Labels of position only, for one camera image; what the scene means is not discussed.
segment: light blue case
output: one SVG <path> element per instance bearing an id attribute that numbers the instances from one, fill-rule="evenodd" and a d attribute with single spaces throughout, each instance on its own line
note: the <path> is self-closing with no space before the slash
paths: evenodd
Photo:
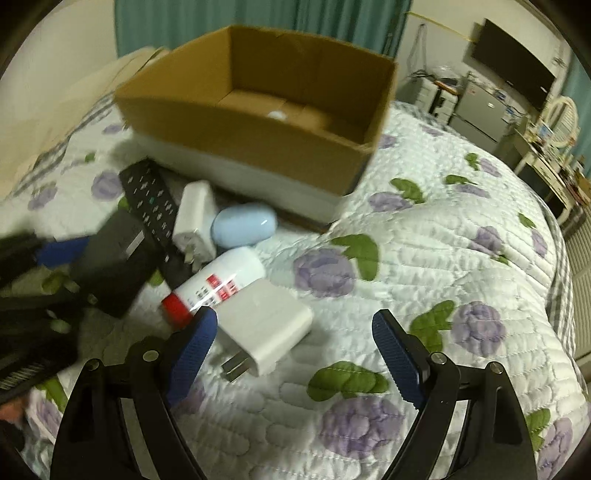
<path id="1" fill-rule="evenodd" d="M 262 203 L 235 205 L 217 214 L 212 239 L 222 248 L 244 247 L 271 237 L 277 230 L 275 211 Z"/>

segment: red bottle cap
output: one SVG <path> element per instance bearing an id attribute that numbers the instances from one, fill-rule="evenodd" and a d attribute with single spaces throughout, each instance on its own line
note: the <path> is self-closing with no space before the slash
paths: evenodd
<path id="1" fill-rule="evenodd" d="M 178 329 L 187 326 L 193 318 L 189 309 L 174 292 L 162 301 L 162 306 L 168 314 L 168 321 Z"/>

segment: white wall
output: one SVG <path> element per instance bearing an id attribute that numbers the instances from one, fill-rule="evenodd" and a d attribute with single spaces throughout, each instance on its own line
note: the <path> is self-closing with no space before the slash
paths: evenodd
<path id="1" fill-rule="evenodd" d="M 64 0 L 0 78 L 0 131 L 47 109 L 70 85 L 116 58 L 113 0 Z"/>
<path id="2" fill-rule="evenodd" d="M 554 82 L 551 93 L 560 92 L 566 75 L 566 68 L 559 68 L 552 63 L 552 59 L 560 56 L 568 64 L 570 61 L 570 47 L 561 36 L 555 34 L 518 1 L 414 0 L 411 10 L 446 25 L 468 38 L 474 36 L 475 24 L 482 25 L 485 18 L 490 19 L 523 44 L 558 77 L 558 80 Z M 464 62 L 466 50 L 470 44 L 468 40 L 412 15 L 407 18 L 397 55 L 400 64 L 398 69 L 399 86 L 402 86 L 408 74 L 412 73 L 408 71 L 407 59 L 421 23 L 427 24 L 428 67 L 448 65 L 461 75 L 471 70 L 480 77 L 488 79 L 491 83 L 501 86 L 502 80 L 494 72 L 486 67 L 478 66 L 469 58 L 470 65 Z M 423 68 L 422 53 L 419 59 L 415 69 Z M 514 99 L 522 109 L 528 107 L 526 100 L 519 95 L 515 95 Z"/>

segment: yellow strip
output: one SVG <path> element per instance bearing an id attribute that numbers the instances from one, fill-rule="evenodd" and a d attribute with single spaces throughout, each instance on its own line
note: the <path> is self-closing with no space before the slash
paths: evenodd
<path id="1" fill-rule="evenodd" d="M 412 15 L 413 17 L 420 18 L 421 20 L 426 20 L 426 21 L 428 21 L 428 22 L 430 22 L 430 23 L 432 23 L 434 25 L 437 25 L 438 27 L 441 27 L 441 28 L 443 28 L 443 29 L 445 29 L 447 31 L 452 32 L 453 34 L 458 35 L 459 37 L 462 37 L 466 41 L 472 41 L 472 42 L 474 41 L 470 37 L 467 37 L 464 34 L 459 33 L 457 30 L 454 30 L 453 28 L 450 28 L 447 25 L 443 25 L 442 23 L 439 23 L 437 20 L 433 20 L 432 18 L 425 17 L 424 15 L 421 15 L 421 14 L 418 14 L 418 13 L 415 13 L 415 12 L 407 12 L 407 15 Z"/>

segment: television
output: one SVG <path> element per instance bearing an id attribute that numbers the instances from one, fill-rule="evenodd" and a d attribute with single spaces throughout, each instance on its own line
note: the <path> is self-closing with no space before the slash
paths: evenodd
<path id="1" fill-rule="evenodd" d="M 536 110 L 542 110 L 554 75 L 532 52 L 488 19 L 472 58 L 489 67 Z"/>

